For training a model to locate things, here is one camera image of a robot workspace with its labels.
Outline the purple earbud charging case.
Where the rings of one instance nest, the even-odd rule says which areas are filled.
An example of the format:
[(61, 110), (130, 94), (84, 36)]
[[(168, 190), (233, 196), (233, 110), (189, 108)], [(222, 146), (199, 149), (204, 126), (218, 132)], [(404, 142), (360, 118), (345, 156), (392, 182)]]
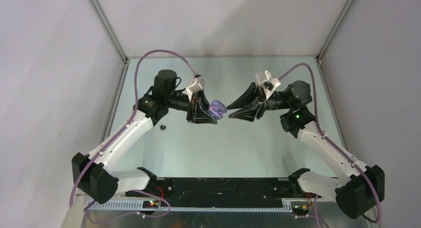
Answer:
[(222, 119), (226, 112), (226, 106), (219, 100), (213, 100), (209, 105), (209, 113), (217, 120)]

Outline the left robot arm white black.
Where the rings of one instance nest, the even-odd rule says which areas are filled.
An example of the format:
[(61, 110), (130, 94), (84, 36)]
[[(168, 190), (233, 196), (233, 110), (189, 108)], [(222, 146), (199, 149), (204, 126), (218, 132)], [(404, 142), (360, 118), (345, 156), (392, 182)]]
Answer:
[(116, 171), (122, 156), (146, 132), (168, 114), (170, 109), (187, 113), (192, 124), (216, 124), (209, 112), (209, 102), (204, 94), (205, 80), (195, 75), (190, 84), (178, 90), (180, 78), (172, 70), (161, 70), (154, 84), (136, 99), (128, 119), (107, 139), (88, 154), (77, 153), (71, 160), (74, 185), (99, 204), (108, 202), (115, 194), (139, 190), (152, 196), (157, 183), (145, 169)]

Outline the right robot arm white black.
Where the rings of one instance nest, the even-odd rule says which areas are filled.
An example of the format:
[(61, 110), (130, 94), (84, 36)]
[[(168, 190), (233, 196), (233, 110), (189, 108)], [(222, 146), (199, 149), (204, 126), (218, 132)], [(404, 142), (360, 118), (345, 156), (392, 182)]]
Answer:
[(266, 111), (288, 110), (280, 116), (283, 130), (309, 146), (335, 174), (327, 177), (301, 168), (289, 176), (289, 192), (294, 197), (312, 193), (335, 201), (345, 215), (357, 219), (384, 200), (385, 173), (377, 165), (368, 166), (328, 138), (307, 108), (313, 99), (310, 93), (310, 84), (301, 80), (291, 83), (284, 91), (274, 91), (268, 82), (262, 85), (253, 82), (228, 105), (229, 110), (234, 110), (229, 117), (253, 122)]

